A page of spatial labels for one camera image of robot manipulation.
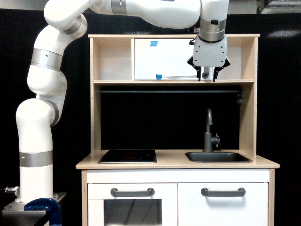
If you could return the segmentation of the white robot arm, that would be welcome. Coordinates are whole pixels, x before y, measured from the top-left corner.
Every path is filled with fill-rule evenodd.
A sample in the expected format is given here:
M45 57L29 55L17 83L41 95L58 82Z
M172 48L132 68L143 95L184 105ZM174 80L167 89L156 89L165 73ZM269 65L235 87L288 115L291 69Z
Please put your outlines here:
M64 59L67 47L88 27L84 12L132 16L161 28L200 27L192 64L220 68L226 64L227 0L50 0L44 7L47 26L38 34L27 75L34 98L16 110L19 145L17 201L27 204L54 198L52 127L61 119L68 79L86 74L87 60Z

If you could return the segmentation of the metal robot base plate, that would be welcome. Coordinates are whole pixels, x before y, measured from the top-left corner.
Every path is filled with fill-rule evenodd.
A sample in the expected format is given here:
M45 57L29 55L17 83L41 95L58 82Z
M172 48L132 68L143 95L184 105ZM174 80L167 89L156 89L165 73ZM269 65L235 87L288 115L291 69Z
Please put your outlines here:
M38 198L36 200L25 203L16 199L4 207L2 213L4 215L12 214L61 214L61 204L66 192L57 192L52 198Z

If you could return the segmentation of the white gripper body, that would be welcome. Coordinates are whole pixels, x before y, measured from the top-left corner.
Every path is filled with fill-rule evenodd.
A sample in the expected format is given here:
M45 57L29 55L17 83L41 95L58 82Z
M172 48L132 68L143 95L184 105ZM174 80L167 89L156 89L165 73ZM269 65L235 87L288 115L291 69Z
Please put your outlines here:
M187 63L194 67L222 68L230 65L227 58L227 37L218 42L207 42L195 37L192 56Z

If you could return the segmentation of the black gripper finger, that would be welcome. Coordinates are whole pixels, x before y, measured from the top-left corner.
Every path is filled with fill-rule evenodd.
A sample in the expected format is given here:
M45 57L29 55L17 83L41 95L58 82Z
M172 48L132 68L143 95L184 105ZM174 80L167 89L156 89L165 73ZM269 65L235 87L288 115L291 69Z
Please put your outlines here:
M213 82L218 78L218 73L222 70L222 67L215 67L213 70Z
M201 80L201 67L200 66L194 66L194 68L197 71L198 81L200 81Z

